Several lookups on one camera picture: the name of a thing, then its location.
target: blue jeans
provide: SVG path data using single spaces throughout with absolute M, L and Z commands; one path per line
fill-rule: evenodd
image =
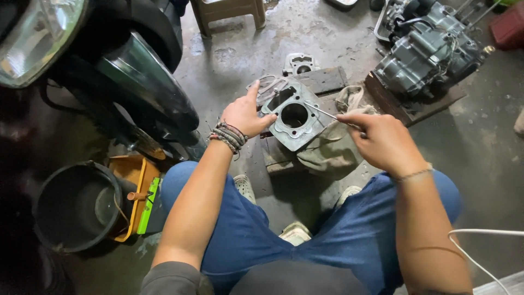
M 196 165 L 182 162 L 169 170 L 160 193 L 165 208 L 171 209 Z M 447 216 L 454 222 L 461 210 L 459 191 L 441 172 L 435 171 L 433 177 Z M 388 174 L 375 175 L 333 212 L 317 235 L 294 247 L 269 229 L 264 210 L 243 197 L 228 175 L 201 271 L 216 294 L 227 294 L 255 265 L 302 260 L 350 268 L 372 295 L 392 294 L 402 285 L 395 246 L 396 195 Z

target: knee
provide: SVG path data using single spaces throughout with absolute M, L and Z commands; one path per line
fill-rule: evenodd
M 160 199 L 165 210 L 171 210 L 185 183 L 193 173 L 197 162 L 185 161 L 171 167 L 162 180 Z
M 444 205 L 447 217 L 451 223 L 453 223 L 462 211 L 462 198 L 459 189 L 449 177 L 440 171 L 435 170 L 433 172 L 433 179 L 435 180 L 435 185 L 439 191 L 440 200 L 442 201 L 442 205 Z

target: hand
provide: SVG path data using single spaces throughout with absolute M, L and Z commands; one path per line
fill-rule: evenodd
M 336 118 L 342 123 L 357 125 L 367 133 L 367 139 L 362 139 L 359 130 L 348 127 L 362 157 L 393 177 L 401 178 L 428 168 L 408 129 L 395 117 L 350 114 Z
M 269 114 L 263 118 L 257 116 L 257 93 L 260 81 L 256 81 L 247 91 L 246 96 L 237 98 L 222 112 L 221 122 L 239 129 L 249 138 L 255 137 L 277 120 L 277 115 Z

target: screwdriver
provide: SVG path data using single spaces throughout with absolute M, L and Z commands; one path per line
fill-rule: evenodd
M 307 105 L 308 107 L 312 108 L 312 109 L 315 109 L 315 110 L 317 110 L 317 111 L 319 111 L 319 112 L 321 112 L 321 113 L 323 113 L 325 115 L 328 115 L 328 116 L 332 117 L 333 119 L 337 120 L 335 116 L 331 115 L 328 112 L 324 112 L 323 110 L 321 110 L 321 109 L 319 109 L 319 108 L 317 108 L 315 106 L 312 106 L 312 105 L 310 105 L 307 102 L 304 102 L 304 104 Z M 362 131 L 362 128 L 358 127 L 357 125 L 349 124 L 349 123 L 346 123 L 346 125 L 349 125 L 349 126 L 355 128 L 356 130 L 360 131 L 362 139 L 367 139 L 368 138 L 366 132 Z

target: bucket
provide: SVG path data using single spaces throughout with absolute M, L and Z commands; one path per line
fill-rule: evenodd
M 61 168 L 40 192 L 36 234 L 56 252 L 86 250 L 127 228 L 133 204 L 126 196 L 135 191 L 135 184 L 92 161 Z

